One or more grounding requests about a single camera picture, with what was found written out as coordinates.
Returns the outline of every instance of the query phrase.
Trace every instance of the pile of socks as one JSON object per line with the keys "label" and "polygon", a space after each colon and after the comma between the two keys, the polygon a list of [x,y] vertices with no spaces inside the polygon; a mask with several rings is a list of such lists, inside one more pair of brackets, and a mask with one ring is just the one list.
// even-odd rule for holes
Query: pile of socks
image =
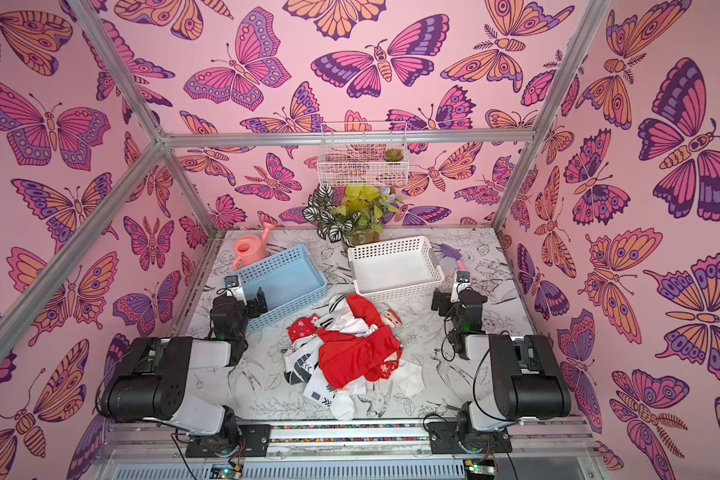
{"label": "pile of socks", "polygon": [[360,295],[334,296],[327,314],[300,318],[288,328],[286,380],[305,383],[304,397],[342,421],[355,417],[352,396],[365,394],[366,381],[392,379],[404,395],[415,395],[424,390],[422,367],[401,359],[394,335],[401,326],[396,313],[379,313]]}

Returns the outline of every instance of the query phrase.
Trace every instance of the blue plastic basket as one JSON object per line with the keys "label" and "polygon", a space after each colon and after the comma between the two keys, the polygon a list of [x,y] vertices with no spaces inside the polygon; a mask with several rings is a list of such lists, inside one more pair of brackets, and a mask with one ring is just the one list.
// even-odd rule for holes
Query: blue plastic basket
{"label": "blue plastic basket", "polygon": [[291,313],[326,296],[326,276],[309,261],[309,251],[297,245],[235,272],[246,298],[256,298],[259,287],[269,311],[248,321],[248,331],[258,332]]}

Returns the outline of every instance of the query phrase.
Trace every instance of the green leafy plant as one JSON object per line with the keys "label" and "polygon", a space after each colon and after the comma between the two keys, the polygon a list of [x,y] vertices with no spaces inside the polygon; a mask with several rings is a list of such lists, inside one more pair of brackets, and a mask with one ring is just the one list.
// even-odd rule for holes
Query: green leafy plant
{"label": "green leafy plant", "polygon": [[317,225],[320,238],[330,242],[343,241],[354,246],[352,236],[363,230],[384,231],[382,217],[400,210],[391,205],[394,195],[389,187],[349,186],[338,202],[333,187],[319,185],[307,200],[304,218]]}

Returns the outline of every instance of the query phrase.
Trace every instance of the red sock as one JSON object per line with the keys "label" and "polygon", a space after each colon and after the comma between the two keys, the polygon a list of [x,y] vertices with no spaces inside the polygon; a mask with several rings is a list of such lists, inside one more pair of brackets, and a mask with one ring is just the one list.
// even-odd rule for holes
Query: red sock
{"label": "red sock", "polygon": [[394,338],[392,329],[384,325],[365,338],[327,342],[321,346],[320,369],[331,386],[341,389],[383,363],[400,346],[401,343]]}
{"label": "red sock", "polygon": [[347,296],[347,304],[355,318],[362,318],[368,326],[376,325],[378,328],[384,326],[382,316],[379,315],[373,303],[366,300],[365,297],[353,293]]}

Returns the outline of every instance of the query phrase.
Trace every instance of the wall-mounted wire basket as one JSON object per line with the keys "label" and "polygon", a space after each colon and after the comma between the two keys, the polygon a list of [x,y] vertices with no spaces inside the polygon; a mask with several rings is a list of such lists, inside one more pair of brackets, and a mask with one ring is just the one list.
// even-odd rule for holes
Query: wall-mounted wire basket
{"label": "wall-mounted wire basket", "polygon": [[[321,185],[391,185],[404,187],[408,183],[408,142],[405,122],[367,121],[378,130],[353,131],[346,135],[351,122],[325,122],[321,125],[322,139],[317,159],[317,175]],[[387,162],[387,150],[400,150],[403,159]]]}

